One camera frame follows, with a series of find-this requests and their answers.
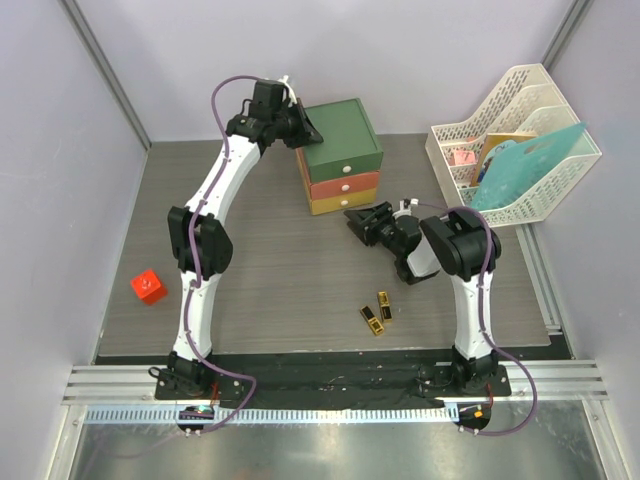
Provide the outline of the green top drawer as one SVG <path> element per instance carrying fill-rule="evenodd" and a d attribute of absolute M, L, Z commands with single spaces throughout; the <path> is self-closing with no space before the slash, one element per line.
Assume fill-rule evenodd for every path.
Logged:
<path fill-rule="evenodd" d="M 382 152 L 374 152 L 350 158 L 312 155 L 310 152 L 305 153 L 305 162 L 312 183 L 378 171 L 381 167 L 382 159 Z"/>

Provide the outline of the red drawer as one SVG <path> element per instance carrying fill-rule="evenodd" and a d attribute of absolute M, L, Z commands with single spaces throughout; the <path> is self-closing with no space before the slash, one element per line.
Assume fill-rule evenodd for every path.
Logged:
<path fill-rule="evenodd" d="M 302 149 L 296 150 L 296 159 L 306 193 L 311 200 L 323 200 L 341 194 L 358 193 L 377 188 L 380 176 L 379 171 L 348 175 L 313 183 L 310 179 L 309 169 Z"/>

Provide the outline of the gold black lipstick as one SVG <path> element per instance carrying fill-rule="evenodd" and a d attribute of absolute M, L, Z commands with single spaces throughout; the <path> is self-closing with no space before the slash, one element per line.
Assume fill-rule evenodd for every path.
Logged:
<path fill-rule="evenodd" d="M 380 309 L 381 319 L 384 323 L 390 323 L 393 321 L 392 307 L 388 293 L 386 291 L 380 291 L 377 293 L 377 300 Z"/>
<path fill-rule="evenodd" d="M 360 309 L 360 314 L 367 323 L 369 329 L 375 336 L 379 336 L 384 332 L 384 326 L 378 317 L 373 313 L 369 306 L 363 306 Z"/>

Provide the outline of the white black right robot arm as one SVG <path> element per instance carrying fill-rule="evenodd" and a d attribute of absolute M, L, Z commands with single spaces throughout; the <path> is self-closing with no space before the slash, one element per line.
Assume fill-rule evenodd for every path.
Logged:
<path fill-rule="evenodd" d="M 408 285 L 446 273 L 452 283 L 456 335 L 447 387 L 465 395 L 483 388 L 498 371 L 491 325 L 491 283 L 501 243 L 484 217 L 469 207 L 445 209 L 418 218 L 424 203 L 405 198 L 394 207 L 348 209 L 347 226 L 366 246 L 382 245 L 394 256 L 398 277 Z"/>

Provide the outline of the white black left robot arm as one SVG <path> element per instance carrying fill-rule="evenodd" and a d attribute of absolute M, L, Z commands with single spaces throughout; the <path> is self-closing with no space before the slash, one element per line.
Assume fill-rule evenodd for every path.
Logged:
<path fill-rule="evenodd" d="M 223 144 L 203 183 L 167 216 L 181 275 L 181 318 L 158 384 L 193 399 L 205 397 L 220 372 L 211 361 L 212 314 L 219 281 L 233 255 L 225 223 L 240 186 L 274 142 L 296 149 L 323 141 L 287 76 L 252 80 L 253 93 L 238 114 L 228 121 L 214 117 Z"/>

